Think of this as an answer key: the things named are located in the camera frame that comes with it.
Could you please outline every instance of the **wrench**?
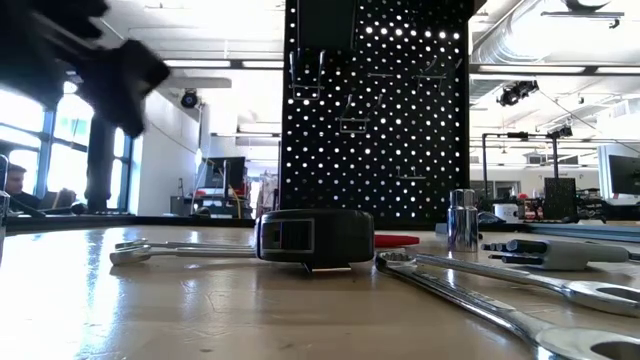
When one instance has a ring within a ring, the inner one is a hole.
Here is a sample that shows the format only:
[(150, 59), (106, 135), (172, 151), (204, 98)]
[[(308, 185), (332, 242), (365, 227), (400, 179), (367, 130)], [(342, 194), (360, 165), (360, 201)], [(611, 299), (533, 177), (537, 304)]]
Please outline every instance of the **wrench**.
[(435, 255), (416, 255), (419, 264), (464, 271), (518, 284), (536, 285), (558, 292), (565, 299), (611, 314), (640, 317), (640, 290), (598, 281), (570, 281), (527, 271), (482, 265)]
[(563, 327), (542, 321), (516, 308), (435, 276), (417, 272), (415, 258), (403, 253), (379, 253), (378, 271), (418, 285), (490, 322), (531, 345), (548, 359), (639, 359), (640, 339), (608, 331)]
[(137, 248), (142, 245), (149, 245), (154, 248), (176, 249), (176, 248), (199, 248), (199, 249), (253, 249), (249, 244), (203, 244), (190, 242), (167, 241), (165, 243), (150, 243), (147, 239), (139, 239), (134, 241), (122, 242), (115, 245), (116, 250), (126, 248)]
[(180, 257), (211, 257), (211, 258), (255, 258), (253, 249), (193, 249), (175, 248), (164, 251), (151, 251), (150, 245), (118, 249), (109, 254), (109, 260), (114, 266), (133, 264), (149, 260), (152, 256), (180, 256)]

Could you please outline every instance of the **silver tool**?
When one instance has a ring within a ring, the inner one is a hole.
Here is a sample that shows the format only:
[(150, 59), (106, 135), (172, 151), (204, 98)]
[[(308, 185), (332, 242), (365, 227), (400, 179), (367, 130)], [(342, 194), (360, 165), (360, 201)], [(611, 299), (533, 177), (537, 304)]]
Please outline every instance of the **silver tool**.
[(467, 290), (435, 276), (417, 271), (413, 257), (402, 253), (381, 253), (376, 268), (385, 274), (418, 285), (448, 301), (501, 326), (548, 359), (606, 360), (639, 359), (640, 339), (608, 331), (563, 327), (518, 311), (516, 308)]
[(514, 239), (506, 244), (483, 244), (482, 250), (502, 252), (489, 259), (545, 270), (584, 270), (589, 262), (620, 263), (632, 258), (622, 246), (557, 240)]
[(163, 251), (152, 251), (150, 245), (128, 247), (109, 254), (114, 266), (138, 263), (149, 260), (152, 256), (210, 257), (210, 258), (255, 258), (253, 249), (194, 249), (175, 248)]
[(481, 265), (435, 255), (416, 255), (419, 264), (434, 265), (558, 292), (565, 299), (592, 309), (640, 317), (640, 290), (598, 281), (572, 281), (534, 275), (527, 271)]
[(474, 196), (470, 189), (456, 189), (449, 194), (447, 242), (450, 251), (478, 251), (478, 209), (474, 207)]
[(165, 243), (150, 243), (147, 239), (138, 239), (134, 241), (128, 241), (118, 243), (115, 245), (116, 250), (126, 249), (131, 247), (139, 247), (142, 245), (149, 245), (154, 248), (164, 249), (176, 249), (176, 248), (199, 248), (199, 249), (253, 249), (251, 245), (236, 245), (236, 244), (205, 244), (205, 243), (189, 243), (189, 242), (175, 242), (167, 241)]

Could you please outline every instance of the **monitor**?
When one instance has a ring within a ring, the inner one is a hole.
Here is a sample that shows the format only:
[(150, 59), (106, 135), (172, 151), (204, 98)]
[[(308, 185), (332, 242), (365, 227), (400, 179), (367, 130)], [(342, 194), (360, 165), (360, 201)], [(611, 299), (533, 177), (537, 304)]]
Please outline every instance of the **monitor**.
[(224, 186), (224, 162), (227, 162), (229, 185), (233, 189), (242, 189), (244, 183), (244, 157), (208, 158), (205, 188), (222, 189)]
[(613, 194), (640, 195), (640, 158), (609, 155)]

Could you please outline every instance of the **pipe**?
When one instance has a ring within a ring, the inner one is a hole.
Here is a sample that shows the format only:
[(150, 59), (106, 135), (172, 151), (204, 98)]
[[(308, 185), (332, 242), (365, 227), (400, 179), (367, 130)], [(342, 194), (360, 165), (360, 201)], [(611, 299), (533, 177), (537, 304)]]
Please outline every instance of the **pipe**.
[(482, 180), (484, 181), (484, 197), (489, 200), (489, 184), (487, 182), (487, 134), (482, 134)]
[(558, 179), (558, 138), (552, 137), (551, 144), (553, 145), (553, 177)]
[[(598, 2), (600, 7), (610, 0)], [(542, 16), (543, 13), (563, 11), (574, 17), (571, 9), (560, 0), (524, 0), (500, 20), (500, 22), (475, 44), (471, 63), (517, 64), (539, 62), (553, 52), (550, 39), (563, 32), (567, 20)]]

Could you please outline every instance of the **wooden workbench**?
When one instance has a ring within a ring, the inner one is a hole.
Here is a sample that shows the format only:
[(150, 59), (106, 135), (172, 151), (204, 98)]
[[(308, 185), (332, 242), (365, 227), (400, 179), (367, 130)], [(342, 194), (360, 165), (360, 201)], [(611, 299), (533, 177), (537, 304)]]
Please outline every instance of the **wooden workbench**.
[[(443, 251), (433, 233), (425, 250)], [(112, 268), (123, 240), (248, 243), (251, 229), (129, 227), (8, 237), (0, 359), (528, 359), (507, 331), (371, 263), (312, 277), (297, 264), (156, 257)], [(484, 242), (514, 234), (484, 234)], [(519, 234), (519, 238), (533, 238)], [(466, 255), (485, 260), (486, 254)], [(561, 273), (640, 287), (640, 265)], [(431, 269), (543, 319), (640, 335), (640, 322), (559, 295)]]

